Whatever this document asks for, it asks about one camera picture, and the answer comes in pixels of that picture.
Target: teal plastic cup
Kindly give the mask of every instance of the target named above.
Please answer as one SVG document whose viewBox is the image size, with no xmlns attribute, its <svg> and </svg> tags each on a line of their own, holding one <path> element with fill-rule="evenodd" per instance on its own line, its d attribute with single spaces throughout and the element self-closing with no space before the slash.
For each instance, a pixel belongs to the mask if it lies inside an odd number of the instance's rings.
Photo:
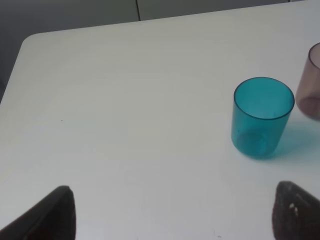
<svg viewBox="0 0 320 240">
<path fill-rule="evenodd" d="M 270 155 L 295 105 L 290 88 L 273 78 L 254 77 L 235 89 L 233 100 L 231 138 L 234 146 L 248 156 Z"/>
</svg>

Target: white table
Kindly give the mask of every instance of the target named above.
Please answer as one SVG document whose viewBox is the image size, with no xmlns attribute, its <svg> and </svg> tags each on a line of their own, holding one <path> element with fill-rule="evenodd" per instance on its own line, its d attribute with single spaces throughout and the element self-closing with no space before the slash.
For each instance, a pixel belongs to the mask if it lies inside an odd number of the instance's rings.
<svg viewBox="0 0 320 240">
<path fill-rule="evenodd" d="M 0 228 L 69 185 L 77 240 L 272 240 L 276 185 L 320 197 L 320 123 L 293 110 L 273 159 L 230 139 L 233 92 L 296 91 L 320 1 L 36 34 L 0 105 Z"/>
</svg>

